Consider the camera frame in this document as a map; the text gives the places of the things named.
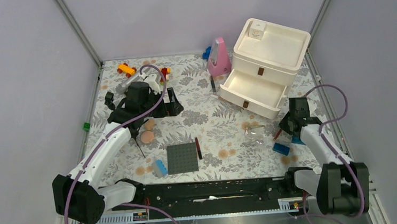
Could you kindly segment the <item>brown red makeup pencil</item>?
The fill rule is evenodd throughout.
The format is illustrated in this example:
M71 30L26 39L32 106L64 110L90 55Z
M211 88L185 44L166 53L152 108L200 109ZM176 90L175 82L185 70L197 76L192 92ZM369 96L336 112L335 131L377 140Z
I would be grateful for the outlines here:
M282 132L282 130L279 129L279 130L277 131L276 135L274 136L273 140L276 141L276 140L278 139L278 137L280 136L281 132Z

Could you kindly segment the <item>clear plastic bag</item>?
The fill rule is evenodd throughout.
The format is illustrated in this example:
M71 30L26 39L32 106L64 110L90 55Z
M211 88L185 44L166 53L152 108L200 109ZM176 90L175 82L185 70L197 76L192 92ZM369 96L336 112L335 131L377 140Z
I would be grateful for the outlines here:
M250 125L244 130L245 140L248 143L262 145L266 140L265 126Z

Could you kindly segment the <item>dark red lipstick tube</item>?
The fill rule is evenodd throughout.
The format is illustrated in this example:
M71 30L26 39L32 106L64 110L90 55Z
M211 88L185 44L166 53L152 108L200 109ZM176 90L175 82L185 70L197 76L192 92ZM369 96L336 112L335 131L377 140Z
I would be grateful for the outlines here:
M196 143L197 155L199 157L199 160L202 160L203 156L202 156L202 152L201 152L201 149L200 149L200 143L199 143L199 140L198 140L197 137L195 138L195 143Z

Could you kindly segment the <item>cream three-drawer organizer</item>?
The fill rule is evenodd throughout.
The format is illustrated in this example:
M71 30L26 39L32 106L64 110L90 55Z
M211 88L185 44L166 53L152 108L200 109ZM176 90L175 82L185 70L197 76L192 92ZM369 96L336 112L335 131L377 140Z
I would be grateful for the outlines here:
M301 68L311 35L275 23L261 40L250 38L246 21L234 47L232 71L220 86L220 97L267 119L275 119Z

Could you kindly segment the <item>white cosmetic box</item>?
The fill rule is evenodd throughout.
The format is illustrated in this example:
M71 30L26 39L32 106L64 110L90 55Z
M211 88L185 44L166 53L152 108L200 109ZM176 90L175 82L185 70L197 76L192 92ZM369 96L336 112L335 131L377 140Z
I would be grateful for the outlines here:
M267 26L267 24L264 21L261 21L261 20L254 21L253 20L250 24L250 27L248 28L248 36L250 38L261 40L265 33L266 26Z

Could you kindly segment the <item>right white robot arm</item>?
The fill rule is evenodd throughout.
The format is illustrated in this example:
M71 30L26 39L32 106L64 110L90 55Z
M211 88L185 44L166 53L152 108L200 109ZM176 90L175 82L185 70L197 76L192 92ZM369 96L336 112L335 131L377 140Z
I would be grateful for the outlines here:
M306 97L290 98L289 110L279 123L282 131L298 137L321 165L317 174L309 167L291 167L284 188L290 196L303 191L317 200L323 214L360 216L369 209L369 170L353 161L322 133L323 123L312 117Z

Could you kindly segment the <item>blue lego brick right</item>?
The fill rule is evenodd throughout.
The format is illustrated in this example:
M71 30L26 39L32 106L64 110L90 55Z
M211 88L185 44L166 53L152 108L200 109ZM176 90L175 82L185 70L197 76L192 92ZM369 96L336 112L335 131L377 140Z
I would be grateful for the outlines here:
M296 137L296 136L292 136L291 137L291 142L292 143L294 143L294 144L299 144L299 145L305 145L305 143L303 143L303 141L299 138L299 137Z

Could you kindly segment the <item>blue lego brick left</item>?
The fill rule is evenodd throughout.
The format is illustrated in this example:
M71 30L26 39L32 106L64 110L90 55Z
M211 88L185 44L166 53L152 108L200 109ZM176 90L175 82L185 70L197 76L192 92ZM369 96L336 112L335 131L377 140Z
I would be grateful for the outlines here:
M279 154L282 154L284 156L288 156L290 152L290 147L286 145L282 145L280 143L275 143L273 145L273 151Z

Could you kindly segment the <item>red yellow toy figure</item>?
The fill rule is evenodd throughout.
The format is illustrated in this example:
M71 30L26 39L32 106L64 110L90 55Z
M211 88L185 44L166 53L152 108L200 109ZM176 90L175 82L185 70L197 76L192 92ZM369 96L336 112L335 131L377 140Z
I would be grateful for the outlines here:
M169 67L161 68L161 73L163 74L164 79L168 80L167 76L169 73L171 73L171 69Z

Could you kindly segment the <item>grey lego baseplate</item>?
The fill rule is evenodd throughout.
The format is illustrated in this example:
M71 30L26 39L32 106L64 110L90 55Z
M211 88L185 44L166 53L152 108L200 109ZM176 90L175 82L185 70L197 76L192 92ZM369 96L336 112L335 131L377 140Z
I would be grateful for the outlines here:
M166 151L169 175L191 173L199 170L199 157L195 142L169 145Z

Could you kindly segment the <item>black mini tripod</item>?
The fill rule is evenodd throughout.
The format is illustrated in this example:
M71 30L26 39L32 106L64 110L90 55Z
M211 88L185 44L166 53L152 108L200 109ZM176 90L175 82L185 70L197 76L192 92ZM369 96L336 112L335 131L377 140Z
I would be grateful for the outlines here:
M108 122L118 122L119 124L126 122L128 119L125 121L121 117L121 112L123 110L123 102L122 100L119 102L119 104L116 106L114 104L114 94L110 91L108 91L105 95L105 105L112 111L111 115L109 116ZM142 153L143 157L145 157L144 152L140 148L140 145L138 144L137 141L137 135L139 134L139 129L141 126L135 127L134 125L131 125L129 128L131 132L131 138L135 141L137 147L139 148L140 152Z

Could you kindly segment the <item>blue toy brick back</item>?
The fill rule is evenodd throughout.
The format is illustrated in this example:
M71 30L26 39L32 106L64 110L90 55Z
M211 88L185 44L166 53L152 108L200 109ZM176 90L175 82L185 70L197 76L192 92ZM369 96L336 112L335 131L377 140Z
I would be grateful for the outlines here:
M211 46L208 46L208 47L205 49L205 51L202 53L202 59L203 59L203 60L208 60L208 58L209 58L209 56L210 56L210 53L211 53L211 49L212 49L212 47L211 47Z

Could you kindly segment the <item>blue grey lego brick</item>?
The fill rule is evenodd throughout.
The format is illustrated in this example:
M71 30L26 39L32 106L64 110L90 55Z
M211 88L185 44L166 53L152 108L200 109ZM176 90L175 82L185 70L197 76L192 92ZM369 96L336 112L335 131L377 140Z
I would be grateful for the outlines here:
M159 178L163 178L168 174L165 164L160 159L152 163L152 168L156 176L158 176Z

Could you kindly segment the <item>green clip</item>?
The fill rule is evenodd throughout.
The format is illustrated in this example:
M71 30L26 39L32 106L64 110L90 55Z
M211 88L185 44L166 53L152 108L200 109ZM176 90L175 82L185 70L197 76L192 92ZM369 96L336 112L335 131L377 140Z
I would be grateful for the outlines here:
M83 124L83 130L85 132L89 131L90 130L90 123L88 123L88 122L84 123Z

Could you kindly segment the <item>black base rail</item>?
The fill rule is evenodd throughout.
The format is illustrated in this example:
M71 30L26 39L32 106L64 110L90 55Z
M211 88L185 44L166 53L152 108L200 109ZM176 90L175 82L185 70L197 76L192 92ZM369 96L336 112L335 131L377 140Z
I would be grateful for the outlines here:
M173 218L278 210L280 201L301 200L304 193L288 178L218 180L138 186L129 206L149 205Z

